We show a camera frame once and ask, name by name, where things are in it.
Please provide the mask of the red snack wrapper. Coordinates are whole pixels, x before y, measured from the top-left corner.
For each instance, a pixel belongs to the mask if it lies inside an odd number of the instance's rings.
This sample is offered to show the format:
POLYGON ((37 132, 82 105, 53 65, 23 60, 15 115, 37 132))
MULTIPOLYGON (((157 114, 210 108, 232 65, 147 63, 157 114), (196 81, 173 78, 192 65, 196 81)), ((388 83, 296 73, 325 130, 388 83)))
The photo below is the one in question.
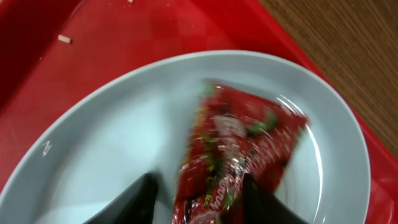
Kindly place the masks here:
POLYGON ((307 117, 217 82, 206 84, 180 171, 173 223, 242 223, 251 174, 274 193, 307 117))

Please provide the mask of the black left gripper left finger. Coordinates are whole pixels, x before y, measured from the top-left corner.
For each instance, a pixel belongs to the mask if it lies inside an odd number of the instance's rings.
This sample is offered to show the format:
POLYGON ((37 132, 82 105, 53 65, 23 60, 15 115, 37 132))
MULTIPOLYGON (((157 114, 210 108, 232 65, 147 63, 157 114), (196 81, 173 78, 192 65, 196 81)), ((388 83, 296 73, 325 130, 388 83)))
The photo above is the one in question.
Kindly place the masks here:
POLYGON ((155 173, 145 173, 87 224, 151 224, 159 185, 155 173))

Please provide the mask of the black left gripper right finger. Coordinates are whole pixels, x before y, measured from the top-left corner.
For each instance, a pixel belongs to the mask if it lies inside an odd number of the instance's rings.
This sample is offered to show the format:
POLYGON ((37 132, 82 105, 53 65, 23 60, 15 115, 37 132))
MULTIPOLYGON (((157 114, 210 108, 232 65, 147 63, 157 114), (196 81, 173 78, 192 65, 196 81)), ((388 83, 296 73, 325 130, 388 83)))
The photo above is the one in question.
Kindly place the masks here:
POLYGON ((244 224, 308 224, 249 174, 243 179, 244 224))

